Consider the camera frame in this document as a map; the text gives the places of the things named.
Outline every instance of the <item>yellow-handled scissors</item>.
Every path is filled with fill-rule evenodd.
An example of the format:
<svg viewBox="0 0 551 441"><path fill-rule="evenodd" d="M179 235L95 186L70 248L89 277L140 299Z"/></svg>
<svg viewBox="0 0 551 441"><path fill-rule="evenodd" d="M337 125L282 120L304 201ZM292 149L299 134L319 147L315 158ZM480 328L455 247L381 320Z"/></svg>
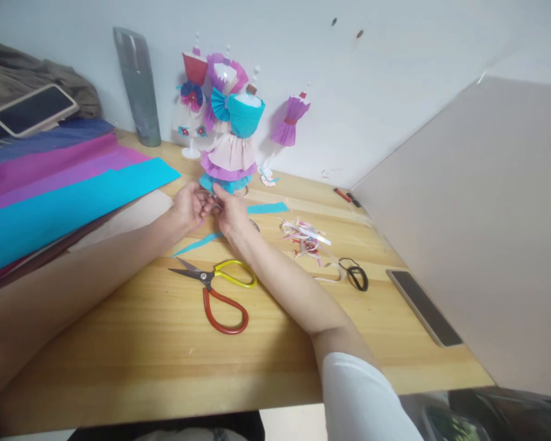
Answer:
<svg viewBox="0 0 551 441"><path fill-rule="evenodd" d="M222 332L223 334L240 334L245 330L247 325L249 324L249 314L247 313L247 310L243 308L239 303L235 302L234 300L229 299L228 297L223 296L222 294L217 293L211 285L211 281L215 277L224 277L226 280L228 280L231 283L234 283L235 285L239 285L243 288L253 288L255 285L257 285L257 277L255 277L255 274L249 268L245 263L241 262L240 260L225 260L222 263L219 263L214 266L214 271L202 271L201 269L196 268L191 263L186 262L183 259L180 259L178 257L178 260L187 268L185 269L173 269L170 268L170 271L173 271L174 273L181 274L183 276L191 277L192 279L199 280L204 284L204 289L202 290L202 293L204 295L204 311L206 313L206 317L208 318L208 321L210 324L217 330ZM245 268L245 270L251 275L252 280L251 283L245 283L238 279L235 279L233 276L229 276L226 273L223 273L221 271L222 268L228 266L228 265L239 265ZM210 309L210 296L213 296L214 298L223 301L224 303L227 303L231 306L234 306L236 309L241 311L241 314L243 315L243 319L241 321L241 324L239 326L236 326L234 328L231 328L229 326L223 326L219 322L216 321L214 316L212 315L212 311Z"/></svg>

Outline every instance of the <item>turquoise paper strip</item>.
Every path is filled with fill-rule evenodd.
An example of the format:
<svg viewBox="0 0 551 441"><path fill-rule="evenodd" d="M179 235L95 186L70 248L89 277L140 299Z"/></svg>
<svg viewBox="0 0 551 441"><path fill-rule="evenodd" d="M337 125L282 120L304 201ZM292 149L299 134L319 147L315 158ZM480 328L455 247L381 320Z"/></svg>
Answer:
<svg viewBox="0 0 551 441"><path fill-rule="evenodd" d="M278 202L275 204L252 205L247 207L247 213L249 214L283 213L288 210L289 210L288 206L284 204L284 202ZM189 244L187 247L182 248L180 251L178 251L171 257L179 256L180 254L183 254L185 252L191 251L196 248L200 248L201 246L204 246L207 243L212 242L213 240L218 239L219 237L222 237L222 236L223 234L220 232L212 233L206 236L204 239L200 239L198 242L194 242L192 244Z"/></svg>
<svg viewBox="0 0 551 441"><path fill-rule="evenodd" d="M215 239L218 239L219 237L222 237L223 234L218 233L212 233L208 236L206 236L204 239L199 240L198 242L194 242L193 244L189 244L186 248L182 248L180 251L175 253L172 257L179 256L180 254L183 254L185 252L191 251L196 248L200 248L202 245L206 245L208 242L212 242Z"/></svg>
<svg viewBox="0 0 551 441"><path fill-rule="evenodd" d="M284 202L278 202L275 204L260 204L251 205L247 207L249 214L271 214L271 213L284 213L289 208Z"/></svg>
<svg viewBox="0 0 551 441"><path fill-rule="evenodd" d="M0 209L0 268L179 177L155 158Z"/></svg>

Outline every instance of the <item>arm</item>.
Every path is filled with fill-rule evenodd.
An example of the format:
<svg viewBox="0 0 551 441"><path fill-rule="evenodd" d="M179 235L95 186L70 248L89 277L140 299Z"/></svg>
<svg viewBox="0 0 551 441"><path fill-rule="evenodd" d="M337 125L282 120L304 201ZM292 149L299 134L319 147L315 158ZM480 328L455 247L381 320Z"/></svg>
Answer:
<svg viewBox="0 0 551 441"><path fill-rule="evenodd" d="M216 184L214 192L222 205L220 212L215 210L221 231L271 295L309 334L319 369L331 352L354 355L376 366L373 353L343 308L310 274L253 228L244 201Z"/></svg>
<svg viewBox="0 0 551 441"><path fill-rule="evenodd" d="M0 391L52 338L185 237L211 209L199 184L146 227L65 255L0 289Z"/></svg>

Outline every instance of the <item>magenta crepe paper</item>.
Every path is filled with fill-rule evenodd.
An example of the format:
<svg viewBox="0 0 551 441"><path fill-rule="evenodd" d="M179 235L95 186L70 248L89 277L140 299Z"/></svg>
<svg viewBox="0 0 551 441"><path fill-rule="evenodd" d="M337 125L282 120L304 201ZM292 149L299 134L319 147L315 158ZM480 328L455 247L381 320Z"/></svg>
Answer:
<svg viewBox="0 0 551 441"><path fill-rule="evenodd" d="M0 164L0 208L150 159L113 134Z"/></svg>
<svg viewBox="0 0 551 441"><path fill-rule="evenodd" d="M296 144L296 123L304 116L309 108L310 103L304 103L299 97L291 96L288 99L286 118L279 122L274 132L271 134L271 140L284 147L290 147Z"/></svg>
<svg viewBox="0 0 551 441"><path fill-rule="evenodd" d="M220 92L224 93L224 87L225 87L225 80L222 78L219 78L218 75L216 75L216 71L214 70L214 64L220 64L225 62L226 57L221 54L220 52L213 53L211 55L206 56L206 60L208 61L208 77L210 78L210 82L213 87L216 87ZM247 76L247 72L245 72L245 69L243 69L243 66L241 66L238 62L234 60L228 60L228 65L232 67L237 72L238 80L236 84L233 86L233 88L228 93L238 93L245 83L249 81L249 77Z"/></svg>

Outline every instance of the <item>ruffled paper skirt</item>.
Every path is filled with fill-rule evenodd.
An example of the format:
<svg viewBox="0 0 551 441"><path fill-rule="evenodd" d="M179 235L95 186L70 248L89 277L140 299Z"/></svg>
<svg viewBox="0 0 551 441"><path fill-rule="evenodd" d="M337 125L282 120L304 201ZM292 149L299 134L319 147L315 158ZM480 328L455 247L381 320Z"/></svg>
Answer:
<svg viewBox="0 0 551 441"><path fill-rule="evenodd" d="M238 138L232 133L222 135L208 149L208 159L229 172L247 170L255 163L251 137Z"/></svg>
<svg viewBox="0 0 551 441"><path fill-rule="evenodd" d="M202 161L200 163L210 176L223 181L238 181L246 176L252 175L257 171L257 164L253 163L251 167L245 170L228 171L224 168L214 165L208 157L208 152L202 152Z"/></svg>
<svg viewBox="0 0 551 441"><path fill-rule="evenodd" d="M237 181L224 181L222 179L213 178L208 173L205 173L200 178L200 185L202 185L206 190L210 191L210 193L214 194L212 184L219 183L220 186L223 187L226 191L228 191L230 194L233 194L237 190L245 188L245 186L248 185L249 182L251 182L251 179L251 176L245 176L244 178L238 179Z"/></svg>
<svg viewBox="0 0 551 441"><path fill-rule="evenodd" d="M281 121L271 134L270 139L284 147L293 146L296 144L296 126Z"/></svg>

